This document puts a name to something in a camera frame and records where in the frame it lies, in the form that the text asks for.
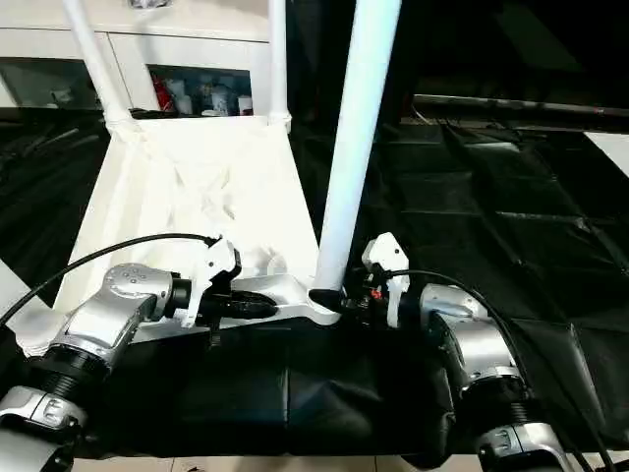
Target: metal rod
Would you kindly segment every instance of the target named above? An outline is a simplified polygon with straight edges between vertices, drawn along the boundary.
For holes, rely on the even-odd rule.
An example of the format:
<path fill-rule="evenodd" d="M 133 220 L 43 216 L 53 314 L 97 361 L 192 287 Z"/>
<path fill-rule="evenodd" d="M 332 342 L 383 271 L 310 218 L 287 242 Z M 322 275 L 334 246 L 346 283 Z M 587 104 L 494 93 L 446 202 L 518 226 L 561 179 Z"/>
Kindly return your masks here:
<path fill-rule="evenodd" d="M 268 0 L 269 40 L 271 53 L 270 123 L 286 123 L 291 115 L 286 98 L 286 0 Z"/>
<path fill-rule="evenodd" d="M 82 1 L 64 0 L 63 5 L 72 25 L 72 31 L 83 53 L 87 71 L 102 103 L 105 121 L 114 123 L 131 120 L 131 114 L 123 105 L 118 90 L 111 79 L 110 71 L 107 69 L 102 52 L 98 48 L 96 36 L 89 26 Z"/>
<path fill-rule="evenodd" d="M 401 0 L 358 0 L 314 288 L 343 284 Z"/>

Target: black tablecloth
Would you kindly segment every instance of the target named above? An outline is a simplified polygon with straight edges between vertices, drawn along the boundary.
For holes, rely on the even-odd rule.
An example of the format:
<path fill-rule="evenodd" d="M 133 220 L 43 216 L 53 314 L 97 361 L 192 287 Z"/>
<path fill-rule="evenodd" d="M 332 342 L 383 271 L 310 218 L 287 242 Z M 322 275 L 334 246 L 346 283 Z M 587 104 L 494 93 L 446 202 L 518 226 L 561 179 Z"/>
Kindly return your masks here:
<path fill-rule="evenodd" d="M 295 124 L 291 142 L 318 233 L 333 137 Z M 0 258 L 27 283 L 67 262 L 107 143 L 98 115 L 0 127 Z M 457 276 L 516 321 L 605 442 L 627 447 L 628 197 L 627 178 L 581 134 L 386 130 L 352 265 L 370 238 L 393 232 L 411 267 Z M 539 352 L 513 335 L 549 415 L 592 448 Z M 0 349 L 6 389 L 24 363 L 8 333 Z M 84 455 L 415 453 L 438 462 L 465 447 L 443 369 L 422 342 L 350 323 L 230 329 L 212 350 L 202 335 L 134 345 L 100 402 Z"/>

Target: white cabinet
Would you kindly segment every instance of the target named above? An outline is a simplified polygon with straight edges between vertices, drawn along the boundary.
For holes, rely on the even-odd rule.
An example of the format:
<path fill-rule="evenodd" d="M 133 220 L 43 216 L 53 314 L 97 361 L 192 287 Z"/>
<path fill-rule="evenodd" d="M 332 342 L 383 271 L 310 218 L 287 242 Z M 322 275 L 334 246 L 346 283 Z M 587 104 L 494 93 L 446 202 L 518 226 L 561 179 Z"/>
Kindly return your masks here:
<path fill-rule="evenodd" d="M 107 34 L 96 38 L 120 95 L 131 106 Z M 6 106 L 99 107 L 70 31 L 0 29 L 0 107 Z"/>
<path fill-rule="evenodd" d="M 158 110 L 151 74 L 185 83 L 199 114 L 199 88 L 224 86 L 234 96 L 250 95 L 254 113 L 268 112 L 269 45 L 266 42 L 110 33 L 120 71 L 136 108 Z"/>
<path fill-rule="evenodd" d="M 212 90 L 250 96 L 255 114 L 268 112 L 267 0 L 175 0 L 146 11 L 127 0 L 83 3 L 129 107 L 159 109 L 153 74 L 183 84 L 195 114 L 213 107 L 200 97 Z M 62 1 L 0 0 L 0 107 L 94 108 L 92 92 Z"/>

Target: cabinet door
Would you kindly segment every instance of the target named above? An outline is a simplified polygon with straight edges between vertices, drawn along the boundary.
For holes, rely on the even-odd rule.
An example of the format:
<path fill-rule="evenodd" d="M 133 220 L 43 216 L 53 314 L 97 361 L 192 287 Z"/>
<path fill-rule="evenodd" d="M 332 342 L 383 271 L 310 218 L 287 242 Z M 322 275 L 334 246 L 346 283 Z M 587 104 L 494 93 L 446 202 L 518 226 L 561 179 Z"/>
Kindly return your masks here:
<path fill-rule="evenodd" d="M 134 107 L 159 110 L 156 94 L 167 92 L 180 112 L 201 114 L 216 111 L 224 93 L 235 103 L 249 95 L 256 115 L 268 112 L 268 43 L 119 33 L 109 38 Z M 163 108 L 163 96 L 160 102 Z"/>
<path fill-rule="evenodd" d="M 107 35 L 97 41 L 123 103 L 131 105 Z M 98 109 L 81 50 L 70 31 L 0 29 L 0 107 Z"/>

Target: white plastic bracket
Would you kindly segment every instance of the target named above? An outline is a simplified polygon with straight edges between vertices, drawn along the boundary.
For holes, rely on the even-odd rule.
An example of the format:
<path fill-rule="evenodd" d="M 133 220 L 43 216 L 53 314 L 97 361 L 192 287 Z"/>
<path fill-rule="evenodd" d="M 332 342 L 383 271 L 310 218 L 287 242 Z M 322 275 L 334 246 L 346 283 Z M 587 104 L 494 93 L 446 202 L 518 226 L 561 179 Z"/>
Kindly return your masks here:
<path fill-rule="evenodd" d="M 212 247 L 207 248 L 198 259 L 192 276 L 192 290 L 188 312 L 181 321 L 182 327 L 193 327 L 199 314 L 200 299 L 209 287 L 212 278 L 220 272 L 231 272 L 236 268 L 236 250 L 226 239 L 221 239 Z"/>
<path fill-rule="evenodd" d="M 363 252 L 363 264 L 371 270 L 374 264 L 379 264 L 384 270 L 404 270 L 409 268 L 409 258 L 398 244 L 392 233 L 380 234 L 367 244 Z M 398 310 L 402 294 L 411 286 L 408 275 L 391 277 L 386 286 L 389 291 L 389 304 L 386 310 L 386 323 L 394 328 L 399 326 Z"/>

